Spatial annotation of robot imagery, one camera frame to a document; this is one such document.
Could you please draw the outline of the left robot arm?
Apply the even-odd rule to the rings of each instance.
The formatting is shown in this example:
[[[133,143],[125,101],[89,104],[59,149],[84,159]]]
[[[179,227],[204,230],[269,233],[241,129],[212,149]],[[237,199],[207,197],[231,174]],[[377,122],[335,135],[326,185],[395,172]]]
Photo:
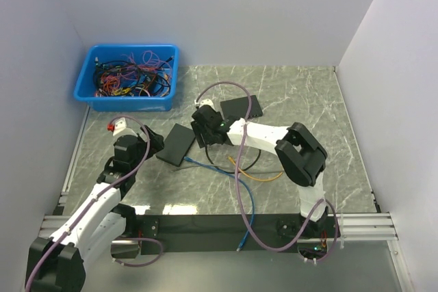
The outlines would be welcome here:
[[[38,237],[31,244],[26,291],[80,291],[87,268],[113,240],[141,241],[136,211],[121,201],[140,166],[164,149],[164,139],[144,125],[141,133],[135,133],[124,118],[107,128],[116,137],[114,154],[82,205],[49,237]]]

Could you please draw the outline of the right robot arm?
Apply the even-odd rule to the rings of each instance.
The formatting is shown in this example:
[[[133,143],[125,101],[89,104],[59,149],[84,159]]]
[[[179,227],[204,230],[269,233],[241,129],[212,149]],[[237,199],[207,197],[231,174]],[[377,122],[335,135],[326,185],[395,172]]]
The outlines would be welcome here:
[[[198,145],[244,145],[276,155],[287,177],[298,186],[304,238],[319,237],[325,228],[328,206],[323,188],[327,152],[307,127],[299,122],[274,127],[231,116],[224,119],[209,105],[192,114]]]

